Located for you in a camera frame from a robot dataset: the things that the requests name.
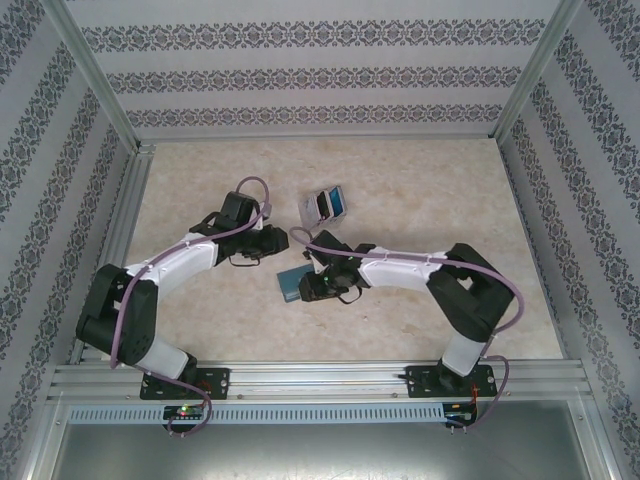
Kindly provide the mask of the grey metal sheet panel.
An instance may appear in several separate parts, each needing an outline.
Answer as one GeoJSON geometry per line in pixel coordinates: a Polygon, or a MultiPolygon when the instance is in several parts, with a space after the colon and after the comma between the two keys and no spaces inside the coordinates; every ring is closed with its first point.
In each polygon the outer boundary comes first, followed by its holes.
{"type": "Polygon", "coordinates": [[[433,424],[73,425],[52,480],[604,480],[567,433],[481,436],[433,424]]]}

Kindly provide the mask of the small dark circuit board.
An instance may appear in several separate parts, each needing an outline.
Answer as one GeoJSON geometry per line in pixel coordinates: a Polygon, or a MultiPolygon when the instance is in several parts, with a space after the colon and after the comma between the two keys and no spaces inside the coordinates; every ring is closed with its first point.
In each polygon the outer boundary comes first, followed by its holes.
{"type": "Polygon", "coordinates": [[[443,412],[446,423],[455,428],[469,427],[477,420],[478,408],[476,402],[444,403],[443,412]]]}

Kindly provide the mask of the aluminium side rail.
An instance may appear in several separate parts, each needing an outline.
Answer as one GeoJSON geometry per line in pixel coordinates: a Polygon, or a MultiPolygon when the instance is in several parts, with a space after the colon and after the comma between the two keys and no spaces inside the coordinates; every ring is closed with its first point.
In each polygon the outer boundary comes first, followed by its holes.
{"type": "Polygon", "coordinates": [[[127,160],[94,273],[105,264],[121,266],[127,258],[155,148],[151,144],[142,145],[127,160]]]}

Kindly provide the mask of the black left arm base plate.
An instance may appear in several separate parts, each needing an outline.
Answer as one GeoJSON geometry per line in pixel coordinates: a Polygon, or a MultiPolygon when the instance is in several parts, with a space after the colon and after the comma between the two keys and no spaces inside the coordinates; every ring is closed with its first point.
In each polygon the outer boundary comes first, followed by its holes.
{"type": "MultiPolygon", "coordinates": [[[[212,400],[226,400],[230,384],[230,370],[226,368],[187,369],[179,381],[190,384],[204,391],[212,400]]],[[[201,394],[192,389],[160,380],[155,376],[145,374],[140,388],[142,400],[202,400],[201,394]]]]}

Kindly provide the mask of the white printed card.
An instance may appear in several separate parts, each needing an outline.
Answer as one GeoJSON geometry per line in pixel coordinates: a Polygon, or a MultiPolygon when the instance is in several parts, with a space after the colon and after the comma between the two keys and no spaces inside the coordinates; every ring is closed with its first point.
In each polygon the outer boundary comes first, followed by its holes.
{"type": "Polygon", "coordinates": [[[299,204],[299,213],[302,223],[308,227],[314,226],[322,221],[317,205],[318,193],[312,193],[303,199],[299,204]]]}

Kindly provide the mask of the circuit board with green light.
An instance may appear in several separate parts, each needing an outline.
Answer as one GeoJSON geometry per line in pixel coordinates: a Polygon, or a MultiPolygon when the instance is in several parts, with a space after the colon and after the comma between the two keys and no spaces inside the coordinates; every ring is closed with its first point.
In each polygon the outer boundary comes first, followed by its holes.
{"type": "Polygon", "coordinates": [[[165,421],[201,421],[203,418],[204,408],[201,405],[165,406],[163,411],[163,419],[165,421]]]}

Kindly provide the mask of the thin aluminium cross beam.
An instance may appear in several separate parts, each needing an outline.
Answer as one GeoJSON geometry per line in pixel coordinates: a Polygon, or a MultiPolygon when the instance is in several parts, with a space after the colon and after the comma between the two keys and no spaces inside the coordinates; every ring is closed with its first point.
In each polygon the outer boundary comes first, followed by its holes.
{"type": "Polygon", "coordinates": [[[485,140],[494,137],[489,134],[425,134],[425,133],[314,133],[314,134],[277,134],[277,135],[222,135],[200,137],[141,138],[140,145],[158,145],[164,143],[190,142],[235,142],[235,141],[311,141],[311,140],[485,140]]]}

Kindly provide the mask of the aluminium frame post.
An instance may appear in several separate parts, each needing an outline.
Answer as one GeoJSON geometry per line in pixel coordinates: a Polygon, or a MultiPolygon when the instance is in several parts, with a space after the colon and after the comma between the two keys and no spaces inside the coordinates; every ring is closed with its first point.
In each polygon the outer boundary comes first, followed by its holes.
{"type": "Polygon", "coordinates": [[[106,74],[101,69],[81,28],[75,22],[65,0],[39,0],[46,15],[73,56],[76,65],[93,90],[101,107],[129,152],[137,151],[140,140],[120,105],[106,74]]]}
{"type": "Polygon", "coordinates": [[[491,131],[490,137],[496,140],[498,146],[503,145],[506,141],[527,98],[539,81],[553,56],[554,50],[565,35],[582,2],[583,0],[559,0],[539,42],[491,131]]]}
{"type": "Polygon", "coordinates": [[[582,402],[582,419],[586,434],[582,450],[592,480],[623,480],[612,444],[594,400],[582,402]]]}
{"type": "Polygon", "coordinates": [[[61,401],[47,403],[36,430],[23,480],[51,480],[64,439],[69,408],[61,401]]]}

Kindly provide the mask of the teal blue card holder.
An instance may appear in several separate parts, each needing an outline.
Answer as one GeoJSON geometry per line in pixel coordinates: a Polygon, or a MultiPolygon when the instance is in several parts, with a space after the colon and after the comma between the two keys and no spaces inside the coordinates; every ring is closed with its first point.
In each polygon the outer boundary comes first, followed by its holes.
{"type": "Polygon", "coordinates": [[[312,265],[302,265],[277,274],[279,287],[285,303],[298,300],[306,302],[312,301],[310,284],[319,278],[319,273],[312,265]],[[304,287],[304,293],[300,293],[300,285],[305,283],[304,278],[308,277],[308,286],[304,287]]]}

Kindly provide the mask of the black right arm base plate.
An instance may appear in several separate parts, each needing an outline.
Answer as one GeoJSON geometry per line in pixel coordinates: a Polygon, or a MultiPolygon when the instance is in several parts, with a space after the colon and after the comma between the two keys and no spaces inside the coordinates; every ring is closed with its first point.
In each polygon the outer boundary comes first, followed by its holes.
{"type": "Polygon", "coordinates": [[[410,365],[399,376],[407,384],[410,398],[492,398],[497,394],[493,369],[476,365],[467,376],[459,376],[443,365],[410,365]]]}

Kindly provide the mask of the long aluminium mounting rail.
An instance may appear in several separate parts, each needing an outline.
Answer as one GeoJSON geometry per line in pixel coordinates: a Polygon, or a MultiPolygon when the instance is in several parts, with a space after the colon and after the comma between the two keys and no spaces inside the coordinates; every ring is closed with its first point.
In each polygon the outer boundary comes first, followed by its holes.
{"type": "MultiPolygon", "coordinates": [[[[205,362],[230,370],[229,403],[408,402],[399,376],[401,361],[367,362],[205,362]]],[[[579,360],[511,360],[503,401],[591,398],[593,389],[579,360]]],[[[66,404],[138,403],[142,373],[110,369],[105,361],[62,365],[46,394],[66,404]]]]}

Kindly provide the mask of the clear acrylic card stand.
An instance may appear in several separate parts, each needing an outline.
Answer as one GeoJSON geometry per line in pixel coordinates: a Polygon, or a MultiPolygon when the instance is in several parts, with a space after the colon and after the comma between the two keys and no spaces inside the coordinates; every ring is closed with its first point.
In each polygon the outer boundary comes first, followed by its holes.
{"type": "Polygon", "coordinates": [[[313,191],[298,205],[302,226],[308,230],[339,225],[347,214],[340,185],[313,191]]]}

